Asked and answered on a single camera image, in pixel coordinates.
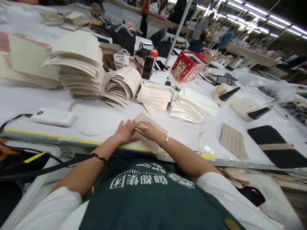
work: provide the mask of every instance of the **wrist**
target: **wrist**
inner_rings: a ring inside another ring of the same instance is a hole
[[[153,141],[156,142],[159,146],[162,146],[166,138],[167,138],[167,135],[165,133],[161,133]]]

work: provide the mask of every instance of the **black strap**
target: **black strap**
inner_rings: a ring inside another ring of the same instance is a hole
[[[20,117],[22,117],[22,116],[25,116],[25,117],[31,117],[33,114],[20,114],[20,115],[18,115],[17,117],[14,117],[13,119],[11,119],[11,120],[8,120],[7,122],[5,122],[3,125],[1,125],[1,127],[0,127],[0,133],[2,133],[3,132],[3,130],[4,130],[4,127],[7,125],[7,123],[9,123],[10,121],[12,121],[12,120],[15,120],[15,119],[17,119],[17,118],[20,118]]]
[[[98,157],[98,155],[96,153],[93,153],[93,154],[86,155],[84,157],[78,157],[76,159],[72,159],[72,160],[63,162],[61,164],[58,164],[58,165],[55,165],[55,166],[52,166],[52,167],[49,167],[49,168],[44,168],[44,169],[35,170],[35,171],[32,171],[32,172],[20,173],[20,174],[15,174],[15,175],[1,176],[0,181],[15,181],[15,180],[22,180],[22,179],[26,179],[26,178],[44,175],[46,173],[56,171],[58,169],[64,168],[64,167],[69,166],[69,165],[74,165],[76,163],[91,159],[93,157],[96,157],[99,160],[104,161],[107,164],[107,166],[109,167],[109,163],[107,162],[106,159],[104,159],[103,157]]]

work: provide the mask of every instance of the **handwritten note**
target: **handwritten note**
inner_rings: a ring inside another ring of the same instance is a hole
[[[116,69],[121,69],[123,67],[129,66],[129,56],[114,54],[114,63]]]

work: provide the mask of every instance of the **black cable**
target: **black cable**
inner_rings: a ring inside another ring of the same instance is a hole
[[[15,120],[15,119],[17,119],[17,118],[20,118],[20,117],[22,117],[22,116],[25,116],[25,117],[30,118],[32,115],[33,115],[33,114],[20,114],[20,115],[14,117],[14,118],[11,119],[11,120],[8,120],[7,122],[3,123],[3,125],[1,125],[1,127],[0,127],[0,133],[3,132],[4,127],[5,127],[5,126],[7,125],[7,123],[9,123],[10,121]]]
[[[0,181],[15,181],[15,180],[22,180],[22,179],[27,179],[27,178],[32,178],[32,177],[44,175],[46,173],[51,173],[53,171],[64,168],[66,166],[74,165],[74,164],[77,164],[79,162],[91,159],[93,157],[96,157],[99,160],[104,161],[107,164],[107,167],[108,168],[110,167],[109,163],[107,162],[106,159],[104,159],[103,157],[98,157],[98,155],[96,153],[93,153],[93,154],[86,155],[84,157],[79,157],[79,158],[76,158],[76,159],[72,159],[72,160],[63,162],[59,165],[55,165],[55,166],[52,166],[52,167],[49,167],[49,168],[39,169],[39,170],[35,170],[35,171],[32,171],[32,172],[19,173],[19,174],[15,174],[15,175],[0,176]]]
[[[36,150],[36,149],[9,146],[9,145],[3,144],[3,143],[1,143],[1,142],[0,142],[0,145],[6,147],[6,148],[8,148],[8,149],[21,150],[21,151],[23,151],[23,152],[25,152],[25,153],[29,153],[29,152],[26,152],[25,150],[29,150],[29,151],[33,151],[33,152],[37,152],[37,153],[43,153],[42,151],[39,151],[39,150]],[[49,157],[52,158],[52,159],[55,159],[55,160],[56,160],[57,162],[59,162],[60,164],[63,163],[63,161],[61,161],[59,158],[57,158],[56,156],[53,156],[53,155],[50,154],[50,153],[47,153],[47,152],[46,152],[44,155],[49,156]]]

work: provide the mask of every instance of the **white fabric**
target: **white fabric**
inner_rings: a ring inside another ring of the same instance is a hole
[[[280,229],[260,212],[222,175],[208,172],[197,185],[210,193],[246,228]],[[80,194],[59,188],[47,196],[14,230],[78,230],[88,201],[82,204]]]

